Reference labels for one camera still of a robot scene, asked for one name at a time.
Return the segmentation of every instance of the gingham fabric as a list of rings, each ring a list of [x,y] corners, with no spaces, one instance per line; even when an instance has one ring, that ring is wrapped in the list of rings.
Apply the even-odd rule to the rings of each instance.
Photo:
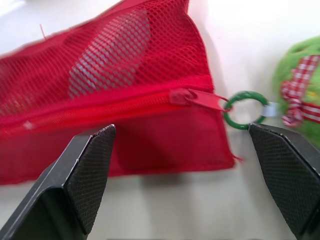
[[[299,126],[303,119],[320,123],[320,106],[302,102],[309,81],[320,62],[320,55],[301,58],[297,68],[292,70],[291,81],[281,86],[282,97],[288,102],[288,111],[282,116],[284,125]]]

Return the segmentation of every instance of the green ring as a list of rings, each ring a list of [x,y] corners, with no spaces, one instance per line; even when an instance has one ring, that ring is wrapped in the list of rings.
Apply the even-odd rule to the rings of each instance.
[[[269,105],[268,100],[261,95],[258,92],[255,91],[241,91],[239,93],[237,93],[236,95],[232,96],[230,98],[230,100],[226,103],[226,105],[224,106],[225,110],[230,110],[232,107],[232,104],[234,104],[235,102],[238,101],[242,101],[244,99],[254,99],[259,101],[263,106],[267,106]],[[249,128],[249,124],[240,124],[240,123],[236,123],[234,121],[231,120],[231,118],[229,117],[229,114],[227,112],[225,112],[223,114],[225,121],[233,128],[235,129],[240,129],[240,130],[247,130]],[[255,120],[254,122],[257,124],[262,123],[265,120],[265,116],[260,116],[257,120]]]

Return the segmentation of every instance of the zipper pull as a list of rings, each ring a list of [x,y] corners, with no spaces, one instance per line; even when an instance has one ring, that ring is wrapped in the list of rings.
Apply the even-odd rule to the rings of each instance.
[[[171,104],[176,105],[199,105],[209,109],[215,109],[222,112],[228,112],[219,105],[219,100],[228,99],[205,91],[179,88],[172,90],[169,94]]]

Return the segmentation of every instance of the white tag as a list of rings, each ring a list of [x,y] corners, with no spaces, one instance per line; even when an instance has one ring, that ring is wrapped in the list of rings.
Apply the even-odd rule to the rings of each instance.
[[[267,118],[281,116],[281,113],[279,112],[279,104],[277,102],[270,101],[269,105],[263,108],[262,116]]]

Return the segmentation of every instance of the red fabric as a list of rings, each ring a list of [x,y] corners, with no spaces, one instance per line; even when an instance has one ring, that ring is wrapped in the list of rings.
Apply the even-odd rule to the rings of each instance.
[[[212,93],[187,0],[125,0],[0,59],[0,184],[36,179],[72,136],[116,125],[109,174],[231,168],[221,112],[172,105]]]
[[[303,119],[320,122],[319,106],[310,106],[302,99],[318,64],[320,55],[310,55],[301,58],[297,68],[292,71],[291,81],[285,81],[281,86],[281,94],[289,103],[287,113],[282,117],[284,125],[299,126]]]

